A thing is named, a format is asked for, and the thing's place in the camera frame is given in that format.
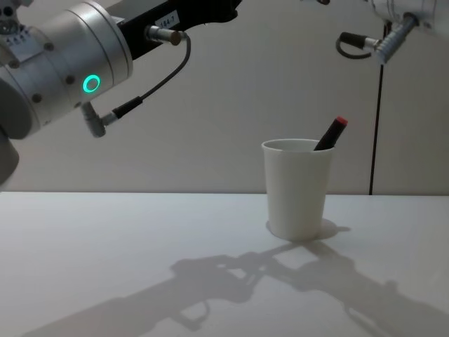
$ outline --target marker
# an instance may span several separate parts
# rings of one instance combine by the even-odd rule
[[[346,119],[344,119],[343,117],[337,117],[330,128],[327,130],[325,135],[319,141],[318,145],[315,147],[315,151],[332,149],[347,125],[348,121]]]

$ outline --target green led ring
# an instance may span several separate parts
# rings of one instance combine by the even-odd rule
[[[89,83],[91,81],[97,81],[97,85],[95,88],[89,89]],[[85,93],[94,93],[98,90],[101,84],[101,79],[97,75],[89,75],[86,77],[86,79],[83,82],[83,90]]]

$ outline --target cable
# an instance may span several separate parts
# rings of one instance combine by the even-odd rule
[[[360,54],[360,55],[354,55],[354,54],[347,53],[346,51],[344,51],[342,49],[342,40],[340,38],[337,39],[337,42],[335,43],[335,47],[337,49],[337,52],[341,56],[344,56],[345,58],[349,58],[350,60],[365,60],[366,58],[371,57],[371,53]]]
[[[154,94],[156,91],[158,91],[160,88],[165,86],[173,77],[178,75],[182,69],[184,69],[185,65],[190,60],[190,55],[192,54],[192,41],[190,37],[186,33],[182,33],[182,38],[186,41],[186,51],[185,51],[185,57],[184,60],[182,60],[181,64],[177,66],[175,70],[173,70],[165,79],[160,81],[154,88],[151,90],[148,90],[146,93],[144,93],[142,96],[138,96],[132,100],[129,100],[125,104],[121,105],[120,107],[117,107],[112,110],[111,114],[108,114],[106,117],[103,117],[103,122],[106,123],[106,125],[110,125],[117,119],[122,118],[126,114],[128,114],[130,111],[134,110],[136,107],[141,105],[144,100],[146,100],[149,96]]]

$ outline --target tabletop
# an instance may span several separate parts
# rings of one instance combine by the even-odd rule
[[[256,194],[0,194],[1,337],[449,335],[449,197],[329,196],[321,238]]]

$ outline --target white cup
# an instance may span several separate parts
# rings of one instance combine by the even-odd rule
[[[281,239],[310,240],[320,232],[333,149],[314,151],[317,144],[306,139],[262,144],[269,229]]]

